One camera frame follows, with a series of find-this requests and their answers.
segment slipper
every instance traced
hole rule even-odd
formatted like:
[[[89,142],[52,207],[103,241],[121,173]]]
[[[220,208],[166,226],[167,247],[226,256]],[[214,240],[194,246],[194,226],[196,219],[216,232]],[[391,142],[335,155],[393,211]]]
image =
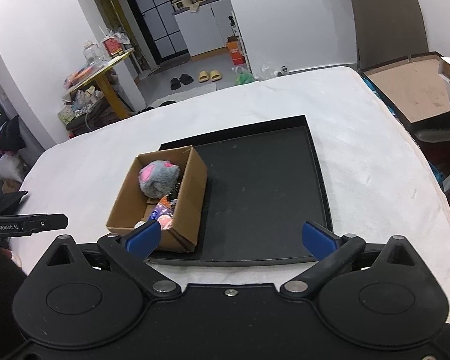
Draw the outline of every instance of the slipper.
[[[182,75],[180,76],[180,82],[181,82],[183,85],[188,85],[188,84],[191,84],[191,83],[193,82],[193,78],[190,77],[188,74],[182,74]]]
[[[220,74],[220,72],[218,70],[213,70],[210,72],[210,77],[211,77],[211,81],[218,81],[222,79],[222,75]]]
[[[206,71],[200,72],[200,75],[198,76],[198,82],[204,83],[205,81],[208,81],[210,79],[210,76]]]
[[[176,91],[178,88],[180,88],[182,85],[180,84],[180,81],[178,78],[172,78],[170,80],[170,89],[173,91]]]

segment pair of black slippers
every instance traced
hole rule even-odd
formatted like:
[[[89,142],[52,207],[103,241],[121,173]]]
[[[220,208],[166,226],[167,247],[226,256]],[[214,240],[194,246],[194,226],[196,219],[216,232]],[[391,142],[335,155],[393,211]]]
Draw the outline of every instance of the pair of black slippers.
[[[173,91],[176,91],[178,88],[180,88],[182,85],[180,83],[182,83],[183,85],[188,85],[191,84],[193,82],[193,78],[190,77],[188,74],[182,74],[180,76],[180,79],[178,78],[172,78],[170,81],[170,89]]]

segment triangular hole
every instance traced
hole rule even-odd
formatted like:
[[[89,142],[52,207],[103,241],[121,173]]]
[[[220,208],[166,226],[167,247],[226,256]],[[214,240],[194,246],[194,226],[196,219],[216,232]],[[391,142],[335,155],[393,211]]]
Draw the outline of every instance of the triangular hole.
[[[48,266],[61,266],[63,264],[70,264],[73,263],[73,257],[70,254],[70,251],[68,250],[67,245],[60,245],[50,261],[48,262]]]
[[[389,264],[400,264],[402,266],[414,266],[412,258],[405,249],[403,245],[396,245],[390,255],[388,256],[387,262]]]

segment pair of yellow slippers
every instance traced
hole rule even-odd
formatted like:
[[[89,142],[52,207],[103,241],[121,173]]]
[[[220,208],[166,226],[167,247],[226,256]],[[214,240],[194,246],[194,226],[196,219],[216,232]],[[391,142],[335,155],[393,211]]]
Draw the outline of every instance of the pair of yellow slippers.
[[[211,80],[212,82],[218,81],[222,79],[222,75],[218,70],[213,70],[210,72],[210,75],[206,72],[200,72],[200,75],[198,76],[198,82],[204,83],[205,81]]]

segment blue pad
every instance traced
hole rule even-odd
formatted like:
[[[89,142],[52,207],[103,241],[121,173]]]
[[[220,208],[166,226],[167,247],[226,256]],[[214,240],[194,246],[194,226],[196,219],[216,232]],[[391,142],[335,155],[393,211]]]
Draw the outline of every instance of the blue pad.
[[[150,256],[162,239],[162,227],[158,222],[151,226],[143,224],[137,228],[137,234],[125,242],[125,249],[141,260]]]
[[[313,256],[321,261],[339,248],[336,240],[321,232],[310,223],[305,223],[302,228],[303,246],[307,248]]]

